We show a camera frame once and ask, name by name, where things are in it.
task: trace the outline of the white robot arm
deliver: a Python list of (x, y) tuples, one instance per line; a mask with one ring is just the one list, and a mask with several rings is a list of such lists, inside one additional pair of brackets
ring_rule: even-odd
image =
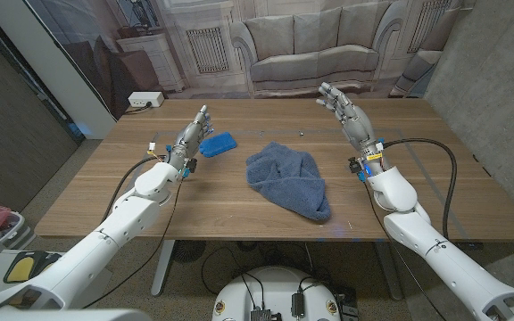
[(111, 215), (49, 269), (22, 284), (0, 292), (0, 309), (67, 309), (126, 242), (150, 227), (160, 207), (170, 199), (175, 183), (212, 132), (204, 106), (179, 134), (165, 162), (137, 178), (134, 187), (115, 203)]
[(388, 163), (364, 111), (327, 83), (319, 91), (327, 100), (318, 99), (317, 103), (335, 113), (344, 135), (361, 153), (361, 170), (376, 203), (393, 212), (384, 217), (386, 232), (422, 257), (476, 320), (514, 321), (514, 288), (495, 279), (431, 226), (416, 190)]

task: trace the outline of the table top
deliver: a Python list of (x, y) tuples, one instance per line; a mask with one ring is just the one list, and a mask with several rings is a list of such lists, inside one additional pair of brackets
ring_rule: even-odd
[[(458, 177), (448, 228), (454, 241), (514, 242), (513, 201), (426, 101), (354, 102), (370, 117), (377, 136), (386, 141), (425, 137), (453, 150)], [(166, 238), (342, 242), (386, 238), (363, 184), (348, 170), (348, 159), (358, 153), (344, 138), (335, 116), (314, 99), (166, 100), (161, 108), (124, 116), (40, 220), (35, 232), (57, 237), (90, 233), (100, 224), (120, 178), (146, 157), (148, 143), (155, 140), (158, 151), (173, 144), (178, 131), (203, 104), (208, 105), (216, 134), (230, 132), (237, 148), (211, 158), (196, 156), (196, 171), (181, 186)], [(245, 160), (271, 141), (312, 155), (326, 182), (329, 220), (313, 221), (283, 209), (247, 184)], [(441, 231), (452, 169), (445, 151), (431, 144), (413, 143), (395, 145), (385, 154), (414, 185), (433, 226)], [(141, 172), (152, 166), (153, 161), (146, 163)], [(157, 222), (141, 236), (163, 234), (173, 202), (162, 207)], [(380, 219), (386, 214), (378, 208), (377, 213)]]

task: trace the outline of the black cable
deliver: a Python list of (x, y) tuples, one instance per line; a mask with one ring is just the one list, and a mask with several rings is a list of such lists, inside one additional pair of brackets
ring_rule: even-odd
[(301, 282), (299, 282), (299, 287), (296, 289), (298, 293), (303, 293), (303, 282), (308, 279), (314, 279), (312, 276), (305, 276), (301, 279)]
[(380, 218), (378, 217), (378, 214), (376, 213), (376, 209), (374, 208), (374, 203), (372, 202), (372, 195), (370, 194), (370, 190), (368, 189), (368, 186), (366, 185), (366, 183), (364, 183), (364, 188), (366, 188), (366, 193), (368, 194), (368, 198), (370, 199), (370, 206), (372, 207), (372, 211), (374, 212), (374, 216), (376, 217), (376, 220), (378, 221), (378, 224), (380, 225), (380, 227), (382, 227), (382, 230), (384, 230), (384, 233), (388, 237), (388, 240), (390, 240), (390, 244), (392, 244), (392, 247), (394, 248), (394, 250), (396, 251), (396, 253), (400, 257), (400, 259), (402, 260), (403, 265), (408, 269), (408, 272), (410, 272), (411, 278), (414, 279), (414, 282), (416, 282), (416, 284), (418, 285), (419, 290), (422, 292), (422, 294), (424, 294), (424, 296), (426, 297), (427, 301), (429, 302), (429, 304), (431, 304), (432, 308), (434, 308), (434, 310), (437, 313), (437, 315), (443, 321), (447, 321), (447, 320), (445, 320), (445, 317), (442, 315), (442, 313), (439, 311), (439, 309), (437, 309), (435, 304), (431, 301), (431, 299), (429, 299), (429, 297), (427, 296), (426, 291), (424, 291), (424, 288), (421, 287), (421, 285), (418, 282), (418, 279), (416, 279), (416, 276), (411, 272), (411, 269), (408, 266), (408, 263), (406, 263), (406, 261), (403, 259), (402, 255), (400, 254), (400, 251), (398, 251), (398, 248), (396, 248), (396, 245), (394, 244), (394, 240), (392, 239), (392, 237), (390, 237), (390, 235), (388, 234), (388, 232), (384, 228), (384, 225), (382, 224), (382, 222), (380, 221)]
[(305, 287), (305, 288), (301, 291), (301, 293), (304, 293), (307, 289), (310, 289), (310, 288), (312, 288), (313, 286), (317, 286), (317, 285), (319, 285), (319, 282), (313, 282), (311, 285), (309, 285), (309, 286)]
[[(203, 283), (203, 286), (205, 287), (205, 290), (207, 290), (209, 293), (214, 294), (214, 295), (218, 295), (218, 293), (213, 291), (212, 289), (210, 289), (210, 287), (205, 282), (205, 276), (203, 275), (203, 270), (205, 268), (205, 263), (207, 263), (207, 260), (211, 256), (213, 256), (215, 253), (217, 253), (218, 251), (221, 251), (221, 250), (227, 250), (229, 252), (229, 254), (231, 254), (231, 258), (233, 258), (233, 260), (236, 263), (237, 267), (240, 268), (240, 269), (243, 269), (241, 267), (241, 265), (239, 264), (239, 262), (237, 261), (236, 256), (233, 254), (233, 251), (231, 249), (229, 249), (229, 247), (227, 247), (227, 246), (222, 246), (222, 247), (216, 249), (215, 251), (213, 251), (212, 253), (210, 253), (210, 255), (208, 255), (207, 258), (205, 258), (203, 260), (201, 275), (202, 275), (202, 283)], [(250, 276), (253, 279), (255, 279), (257, 282), (259, 282), (259, 285), (261, 286), (261, 309), (265, 309), (265, 289), (263, 288), (263, 283), (257, 277), (252, 276), (252, 275), (250, 275), (247, 272), (242, 272), (241, 278), (243, 279), (244, 283), (245, 283), (245, 279), (243, 278), (243, 275)], [(247, 285), (247, 283), (245, 283), (245, 286), (247, 287), (247, 291), (249, 292), (249, 295), (251, 296), (251, 300), (253, 301), (253, 296), (251, 295), (251, 291), (249, 291), (249, 286)]]
[(452, 204), (453, 190), (455, 189), (455, 179), (457, 178), (457, 161), (455, 160), (455, 155), (453, 154), (452, 150), (449, 147), (447, 147), (445, 144), (442, 144), (436, 140), (427, 139), (427, 138), (398, 139), (398, 140), (395, 140), (392, 142), (384, 143), (384, 148), (390, 147), (395, 144), (409, 143), (409, 142), (429, 143), (429, 144), (434, 144), (434, 145), (440, 146), (450, 156), (450, 161), (452, 161), (452, 178), (450, 179), (450, 186), (447, 190), (447, 196), (445, 197), (444, 216), (442, 218), (442, 230), (444, 232), (444, 237), (447, 240), (449, 240), (450, 238), (447, 233), (447, 218), (449, 217), (449, 214), (450, 214), (450, 206)]
[(249, 285), (247, 285), (247, 282), (245, 281), (245, 278), (243, 277), (243, 275), (241, 275), (241, 279), (243, 280), (243, 283), (245, 283), (245, 287), (247, 288), (247, 291), (249, 292), (249, 297), (251, 298), (251, 303), (253, 304), (253, 309), (257, 308), (257, 306), (255, 306), (255, 300), (253, 299), (251, 290), (249, 290)]
[(257, 277), (252, 276), (247, 272), (245, 272), (244, 274), (254, 278), (255, 281), (259, 282), (259, 285), (261, 286), (261, 309), (264, 310), (265, 309), (265, 289), (263, 288), (263, 283), (261, 283), (261, 280), (259, 280)]
[(168, 220), (168, 224), (166, 225), (166, 228), (164, 229), (164, 233), (162, 234), (162, 239), (160, 240), (160, 242), (158, 243), (158, 246), (156, 246), (156, 250), (154, 250), (152, 252), (152, 255), (150, 255), (150, 257), (146, 260), (146, 262), (144, 262), (144, 264), (142, 264), (139, 268), (137, 268), (134, 272), (132, 272), (132, 274), (130, 274), (129, 276), (127, 276), (124, 280), (122, 280), (122, 282), (120, 282), (119, 284), (117, 284), (116, 286), (114, 286), (110, 291), (108, 291), (107, 293), (103, 294), (100, 298), (88, 303), (86, 306), (83, 307), (83, 309), (86, 309), (88, 307), (90, 307), (91, 305), (97, 303), (98, 301), (104, 299), (106, 296), (108, 296), (110, 293), (114, 292), (116, 289), (118, 289), (121, 285), (123, 285), (124, 283), (126, 283), (126, 281), (128, 281), (132, 276), (134, 276), (136, 273), (138, 273), (142, 268), (144, 268), (146, 266), (146, 264), (148, 264), (148, 262), (150, 262), (150, 260), (152, 260), (153, 256), (158, 252), (158, 250), (160, 249), (160, 247), (162, 246), (162, 243), (164, 241), (164, 236), (166, 235), (166, 232), (168, 232), (168, 227), (170, 226), (170, 222), (171, 222), (171, 219), (174, 217), (174, 212), (176, 211), (176, 205), (178, 204), (178, 196), (179, 196), (179, 190), (181, 189), (182, 187), (182, 182), (184, 182), (184, 178), (182, 178), (180, 181), (179, 181), (179, 186), (178, 186), (178, 190), (176, 191), (176, 200), (174, 201), (174, 208), (172, 209), (171, 211), (171, 214), (170, 214), (170, 219)]
[(138, 163), (136, 163), (134, 166), (132, 166), (132, 168), (130, 168), (126, 174), (124, 174), (124, 176), (122, 177), (122, 179), (120, 180), (120, 182), (118, 183), (118, 186), (116, 186), (116, 190), (114, 191), (114, 194), (112, 195), (112, 198), (111, 198), (111, 201), (108, 203), (108, 207), (106, 208), (106, 212), (104, 213), (103, 215), (103, 219), (101, 219), (101, 223), (103, 223), (106, 218), (108, 218), (108, 216), (110, 215), (111, 213), (111, 210), (112, 210), (112, 205), (114, 204), (114, 201), (116, 201), (116, 196), (118, 195), (118, 192), (120, 191), (120, 189), (122, 188), (122, 185), (124, 184), (124, 181), (126, 180), (126, 178), (134, 171), (134, 169), (136, 169), (138, 166), (144, 164), (145, 162), (147, 161), (153, 161), (153, 160), (158, 160), (157, 157), (155, 156), (152, 156), (152, 157), (148, 157), (146, 159), (143, 159), (141, 161), (139, 161)]
[[(285, 245), (290, 245), (299, 249), (303, 252), (303, 261), (297, 262), (292, 255), (286, 254), (281, 248)], [(310, 269), (312, 262), (309, 260), (308, 252), (299, 244), (295, 243), (273, 243), (272, 245), (265, 246), (263, 243), (259, 243), (258, 250), (263, 257), (265, 265), (281, 265), (288, 266), (291, 268), (297, 268), (300, 270), (309, 271), (314, 275), (314, 270)]]
[(132, 111), (124, 111), (123, 115), (129, 115), (129, 114), (135, 114), (135, 113), (138, 113), (139, 111), (145, 111), (147, 109), (150, 109), (152, 107), (152, 102), (148, 102), (146, 103), (146, 105), (142, 106), (142, 107), (139, 107), (135, 110), (132, 110)]

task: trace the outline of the white power outlet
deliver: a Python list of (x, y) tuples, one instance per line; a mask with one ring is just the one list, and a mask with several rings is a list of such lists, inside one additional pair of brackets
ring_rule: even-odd
[(145, 107), (147, 103), (151, 103), (152, 107), (160, 107), (164, 101), (164, 95), (162, 92), (134, 92), (128, 101), (132, 107)]

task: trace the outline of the wall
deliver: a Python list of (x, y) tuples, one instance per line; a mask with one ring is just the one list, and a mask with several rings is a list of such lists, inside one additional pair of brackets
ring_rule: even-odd
[[(477, 0), (460, 13), (424, 97), (514, 200), (514, 1)], [(513, 245), (469, 255), (514, 286)], [(447, 319), (472, 319), (447, 288), (428, 292)], [(425, 300), (410, 300), (414, 320), (438, 319)]]

